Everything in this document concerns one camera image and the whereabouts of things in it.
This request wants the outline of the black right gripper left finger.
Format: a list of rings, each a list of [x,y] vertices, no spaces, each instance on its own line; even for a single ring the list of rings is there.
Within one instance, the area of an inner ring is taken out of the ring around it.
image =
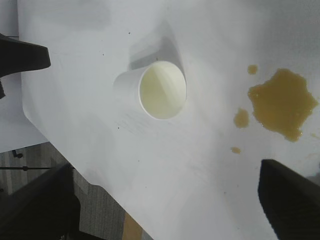
[[[81,205],[75,195],[73,168],[59,164],[0,202],[2,240],[76,239]]]

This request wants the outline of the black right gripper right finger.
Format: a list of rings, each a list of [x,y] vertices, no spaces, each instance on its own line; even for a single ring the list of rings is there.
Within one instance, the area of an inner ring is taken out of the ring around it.
[[[274,159],[263,159],[258,198],[279,240],[320,238],[320,186]]]

